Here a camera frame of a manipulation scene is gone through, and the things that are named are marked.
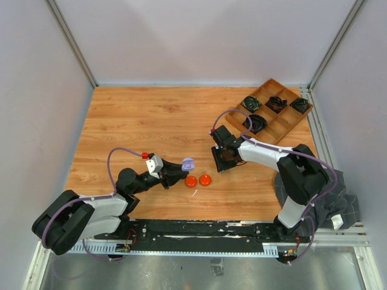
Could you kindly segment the purple earbud case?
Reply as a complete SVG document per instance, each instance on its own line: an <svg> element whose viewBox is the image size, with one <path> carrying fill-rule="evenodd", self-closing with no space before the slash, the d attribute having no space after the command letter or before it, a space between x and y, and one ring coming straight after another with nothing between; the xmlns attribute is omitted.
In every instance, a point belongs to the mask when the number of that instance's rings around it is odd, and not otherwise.
<svg viewBox="0 0 387 290"><path fill-rule="evenodd" d="M184 172L190 172L195 168L195 161L193 158L185 158L181 165L181 170Z"/></svg>

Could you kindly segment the orange earbud case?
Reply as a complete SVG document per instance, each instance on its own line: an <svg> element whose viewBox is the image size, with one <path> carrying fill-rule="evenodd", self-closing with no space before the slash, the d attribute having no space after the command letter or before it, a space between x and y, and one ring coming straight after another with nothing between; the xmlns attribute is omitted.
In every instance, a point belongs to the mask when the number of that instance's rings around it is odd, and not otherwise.
<svg viewBox="0 0 387 290"><path fill-rule="evenodd" d="M184 180L184 184L186 187L194 188L197 185L198 181L195 176L187 176Z"/></svg>
<svg viewBox="0 0 387 290"><path fill-rule="evenodd" d="M199 178L199 183L202 185L202 186L208 186L208 185L211 185L212 183L212 178L208 175L208 174L203 174L200 176Z"/></svg>

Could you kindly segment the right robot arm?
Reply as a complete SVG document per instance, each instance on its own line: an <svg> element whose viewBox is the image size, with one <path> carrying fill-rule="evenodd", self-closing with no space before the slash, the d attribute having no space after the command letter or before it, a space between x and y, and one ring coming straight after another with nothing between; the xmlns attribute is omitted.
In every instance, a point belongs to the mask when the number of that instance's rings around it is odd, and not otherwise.
<svg viewBox="0 0 387 290"><path fill-rule="evenodd" d="M257 163L279 173L287 197L275 217L274 234L289 241L296 234L307 205L328 184L329 176L304 144L281 147L260 142L250 136L236 137L225 126L210 131L216 146L211 148L219 173L239 163Z"/></svg>

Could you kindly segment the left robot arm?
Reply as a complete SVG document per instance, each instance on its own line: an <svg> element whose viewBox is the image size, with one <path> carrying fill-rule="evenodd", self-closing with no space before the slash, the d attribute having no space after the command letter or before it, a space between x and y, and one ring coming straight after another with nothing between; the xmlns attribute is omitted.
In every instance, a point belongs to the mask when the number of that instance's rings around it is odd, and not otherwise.
<svg viewBox="0 0 387 290"><path fill-rule="evenodd" d="M99 234L122 239L129 233L124 221L140 202L137 193L156 185L169 189L186 179L195 167L192 158L181 164L170 163L157 155L146 161L147 170L138 174L131 168L119 172L115 192L102 196L78 195L66 190L35 220L32 232L44 248L56 255L67 253L78 241Z"/></svg>

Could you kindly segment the rolled dark belt lower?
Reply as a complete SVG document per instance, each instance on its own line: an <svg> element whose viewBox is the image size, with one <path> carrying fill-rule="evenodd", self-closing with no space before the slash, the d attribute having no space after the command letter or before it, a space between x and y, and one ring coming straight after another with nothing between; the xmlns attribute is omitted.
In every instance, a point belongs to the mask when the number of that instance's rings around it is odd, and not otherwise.
<svg viewBox="0 0 387 290"><path fill-rule="evenodd" d="M243 122L243 126L246 127L247 129L251 127L250 132L253 134L257 134L260 131L263 131L268 125L267 120L261 115L251 114L249 115L249 117L251 121L249 121L249 119L246 118L245 121Z"/></svg>

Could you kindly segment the rolled dark belt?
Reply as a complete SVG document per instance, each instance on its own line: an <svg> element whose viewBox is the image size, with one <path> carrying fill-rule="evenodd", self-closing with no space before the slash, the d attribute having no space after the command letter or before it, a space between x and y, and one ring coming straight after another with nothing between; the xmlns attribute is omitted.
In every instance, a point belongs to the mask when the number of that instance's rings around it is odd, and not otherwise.
<svg viewBox="0 0 387 290"><path fill-rule="evenodd" d="M301 114L304 114L306 111L308 111L310 105L306 99L297 98L291 103L291 107Z"/></svg>
<svg viewBox="0 0 387 290"><path fill-rule="evenodd" d="M278 114L287 106L287 100L283 100L278 96L271 96L265 105Z"/></svg>
<svg viewBox="0 0 387 290"><path fill-rule="evenodd" d="M246 118L245 121L243 122L243 126L246 127L247 129L251 127L250 132L253 134L257 134L260 131L263 131L268 125L267 120L261 115L251 114L249 115L249 117L251 121L249 121L249 119Z"/></svg>

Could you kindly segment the rolled green patterned belt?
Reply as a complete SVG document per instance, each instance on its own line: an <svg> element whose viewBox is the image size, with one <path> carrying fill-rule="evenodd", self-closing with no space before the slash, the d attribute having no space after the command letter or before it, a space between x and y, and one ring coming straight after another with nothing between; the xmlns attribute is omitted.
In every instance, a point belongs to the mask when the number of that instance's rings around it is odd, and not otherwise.
<svg viewBox="0 0 387 290"><path fill-rule="evenodd" d="M248 95L243 100L242 106L246 108L249 112L254 113L262 106L262 103L255 96Z"/></svg>

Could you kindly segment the rolled dark belt top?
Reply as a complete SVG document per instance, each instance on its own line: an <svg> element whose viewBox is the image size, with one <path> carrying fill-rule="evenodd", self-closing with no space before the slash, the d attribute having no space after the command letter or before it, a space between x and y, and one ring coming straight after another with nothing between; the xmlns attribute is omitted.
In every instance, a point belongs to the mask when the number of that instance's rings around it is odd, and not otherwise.
<svg viewBox="0 0 387 290"><path fill-rule="evenodd" d="M287 106L287 100L283 100L278 96L271 96L265 105L278 114Z"/></svg>

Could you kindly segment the wooden divided tray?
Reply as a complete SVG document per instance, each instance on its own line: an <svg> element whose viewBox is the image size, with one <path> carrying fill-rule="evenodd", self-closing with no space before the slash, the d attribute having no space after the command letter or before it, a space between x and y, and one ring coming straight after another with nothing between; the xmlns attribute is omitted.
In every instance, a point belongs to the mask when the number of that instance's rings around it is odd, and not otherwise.
<svg viewBox="0 0 387 290"><path fill-rule="evenodd" d="M248 95L255 96L262 103L262 106L254 113L242 106L243 100ZM287 106L278 114L265 105L271 96L287 100ZM298 144L313 146L311 130L307 121L307 115L311 112L313 105L308 101L310 105L308 111L301 114L291 107L291 103L297 98L303 98L300 90L288 88L275 79L268 79L258 88L239 88L235 96L222 98L224 108L232 110L225 116L229 123L227 127L244 132L247 130L243 126L243 122L247 118L246 114L257 114L264 117L268 125L257 134L247 132L247 136L279 146L295 147Z"/></svg>

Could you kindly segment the rolled dark belt right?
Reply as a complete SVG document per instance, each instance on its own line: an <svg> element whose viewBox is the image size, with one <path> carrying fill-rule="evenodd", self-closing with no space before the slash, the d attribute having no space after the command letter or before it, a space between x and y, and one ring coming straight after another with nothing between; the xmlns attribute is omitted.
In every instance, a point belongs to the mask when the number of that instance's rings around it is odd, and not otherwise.
<svg viewBox="0 0 387 290"><path fill-rule="evenodd" d="M304 114L306 111L308 111L310 105L306 99L297 98L291 103L291 107L301 114Z"/></svg>

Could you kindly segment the grey checked cloth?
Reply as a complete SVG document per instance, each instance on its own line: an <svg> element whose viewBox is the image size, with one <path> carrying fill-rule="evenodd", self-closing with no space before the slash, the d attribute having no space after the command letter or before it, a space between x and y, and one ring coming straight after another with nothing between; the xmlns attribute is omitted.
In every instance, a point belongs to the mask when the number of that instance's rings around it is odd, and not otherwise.
<svg viewBox="0 0 387 290"><path fill-rule="evenodd" d="M330 228L334 230L348 229L360 220L359 200L356 195L346 192L343 172L336 170L337 185L323 198L315 203L307 216L311 217L314 226L309 220L302 221L295 233L301 237L312 235L312 229Z"/></svg>

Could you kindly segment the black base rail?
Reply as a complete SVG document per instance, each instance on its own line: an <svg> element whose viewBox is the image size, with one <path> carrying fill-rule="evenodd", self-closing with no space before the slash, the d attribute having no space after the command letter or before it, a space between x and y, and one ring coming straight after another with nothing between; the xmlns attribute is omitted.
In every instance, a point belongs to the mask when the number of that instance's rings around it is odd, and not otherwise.
<svg viewBox="0 0 387 290"><path fill-rule="evenodd" d="M247 254L264 252L265 243L296 242L281 226L258 221L127 219L113 233L96 240L128 244L132 252L179 254Z"/></svg>

